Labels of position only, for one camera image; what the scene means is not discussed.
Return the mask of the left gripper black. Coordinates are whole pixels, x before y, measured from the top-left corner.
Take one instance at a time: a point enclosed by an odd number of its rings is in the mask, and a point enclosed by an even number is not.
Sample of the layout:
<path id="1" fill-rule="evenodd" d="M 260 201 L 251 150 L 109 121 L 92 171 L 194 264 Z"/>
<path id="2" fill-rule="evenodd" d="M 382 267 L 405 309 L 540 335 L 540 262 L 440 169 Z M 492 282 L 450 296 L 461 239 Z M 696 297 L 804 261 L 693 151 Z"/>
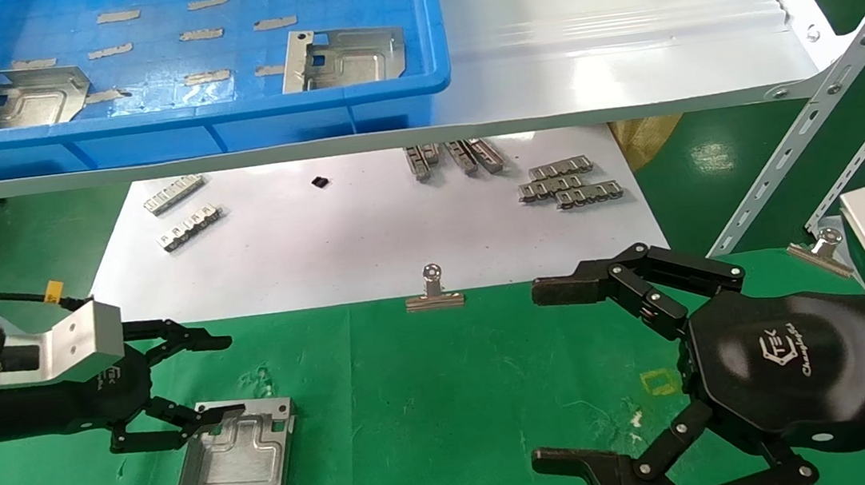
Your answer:
<path id="1" fill-rule="evenodd" d="M 246 404 L 222 404 L 197 408 L 151 397 L 151 368 L 181 351 L 223 352 L 233 343 L 229 335 L 214 336 L 205 328 L 186 327 L 168 320 L 139 320 L 123 323 L 127 343 L 160 340 L 142 353 L 125 348 L 125 355 L 90 381 L 93 418 L 96 428 L 111 431 L 110 452 L 114 455 L 176 451 L 195 437 L 216 430 L 225 419 L 241 415 Z M 130 423 L 140 415 L 168 424 L 166 431 L 131 432 Z"/>

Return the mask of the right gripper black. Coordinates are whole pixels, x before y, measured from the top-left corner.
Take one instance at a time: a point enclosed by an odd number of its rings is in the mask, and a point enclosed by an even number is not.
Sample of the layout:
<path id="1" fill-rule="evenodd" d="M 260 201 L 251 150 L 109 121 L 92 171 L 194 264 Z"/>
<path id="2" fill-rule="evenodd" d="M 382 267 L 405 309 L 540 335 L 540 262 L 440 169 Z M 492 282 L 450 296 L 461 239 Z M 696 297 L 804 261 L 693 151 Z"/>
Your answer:
<path id="1" fill-rule="evenodd" d="M 688 334 L 696 394 L 714 404 L 720 422 L 735 431 L 733 441 L 758 441 L 767 460 L 765 471 L 720 485 L 814 485 L 819 470 L 785 443 L 829 452 L 865 448 L 865 295 L 755 298 L 736 294 L 743 280 L 740 266 L 639 243 L 530 287 L 539 307 L 610 300 L 665 340 Z M 688 320 L 664 286 L 718 296 Z M 726 291 L 733 293 L 719 294 Z M 677 485 L 669 471 L 715 418 L 706 402 L 680 411 L 642 455 L 543 447 L 532 453 L 532 469 L 587 485 Z"/>

